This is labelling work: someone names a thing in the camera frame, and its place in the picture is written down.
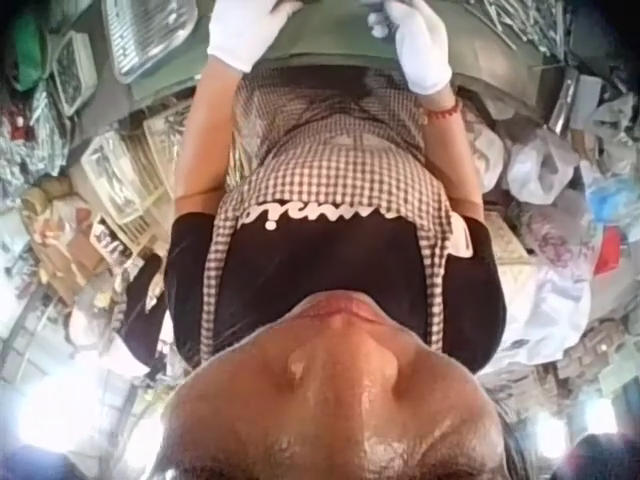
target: black shirt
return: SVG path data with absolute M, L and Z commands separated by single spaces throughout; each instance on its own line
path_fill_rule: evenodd
M 327 290 L 365 293 L 425 337 L 425 272 L 411 222 L 376 212 L 337 221 L 284 217 L 276 230 L 267 231 L 260 220 L 240 226 L 231 239 L 216 304 L 215 353 L 277 321 L 310 294 Z M 500 344 L 506 308 L 489 232 L 476 220 L 464 220 L 473 256 L 447 257 L 443 352 L 477 372 Z M 213 223 L 212 215 L 186 214 L 176 219 L 171 234 L 165 289 L 176 346 L 192 364 L 200 348 Z

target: sweaty skin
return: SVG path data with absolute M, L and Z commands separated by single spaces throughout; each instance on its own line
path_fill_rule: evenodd
M 313 295 L 198 370 L 167 408 L 164 448 L 170 461 L 282 478 L 504 461 L 474 377 L 351 292 Z

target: gingham apron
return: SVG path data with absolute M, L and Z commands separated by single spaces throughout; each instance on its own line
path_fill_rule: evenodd
M 354 103 L 315 85 L 293 87 L 278 70 L 254 72 L 243 81 L 236 101 L 238 135 L 259 165 L 225 195 L 217 212 L 205 268 L 202 362 L 214 350 L 216 298 L 239 219 L 248 208 L 272 201 L 374 207 L 411 221 L 426 273 L 425 341 L 441 351 L 451 211 L 442 185 L 421 164 L 415 97 L 396 82 L 370 71 L 370 90 Z

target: gloved hand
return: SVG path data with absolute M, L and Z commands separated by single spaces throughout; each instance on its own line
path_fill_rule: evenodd
M 431 95 L 442 90 L 452 76 L 444 22 L 424 0 L 384 0 L 384 5 L 397 26 L 396 50 L 411 91 Z
M 217 0 L 209 23 L 207 53 L 249 73 L 302 5 L 289 0 Z

